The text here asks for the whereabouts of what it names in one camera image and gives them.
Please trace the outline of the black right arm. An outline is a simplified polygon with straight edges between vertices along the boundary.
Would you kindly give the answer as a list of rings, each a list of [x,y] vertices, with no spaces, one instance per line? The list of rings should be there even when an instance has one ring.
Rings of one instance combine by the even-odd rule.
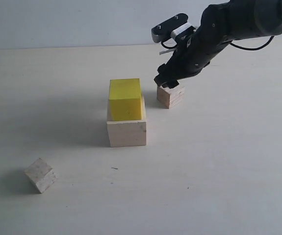
[[[173,39],[173,54],[158,67],[154,78],[159,87],[174,88],[179,80],[198,75],[210,61],[235,40],[282,34],[282,0],[230,0],[211,4],[202,13],[199,27],[179,13],[151,29],[160,43]]]

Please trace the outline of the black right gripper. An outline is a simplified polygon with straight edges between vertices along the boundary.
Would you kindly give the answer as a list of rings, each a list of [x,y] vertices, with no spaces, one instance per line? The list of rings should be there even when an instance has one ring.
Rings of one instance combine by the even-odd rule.
[[[229,4],[211,4],[202,13],[201,24],[180,43],[169,61],[158,69],[154,82],[173,89],[178,80],[196,76],[225,47],[229,39]]]

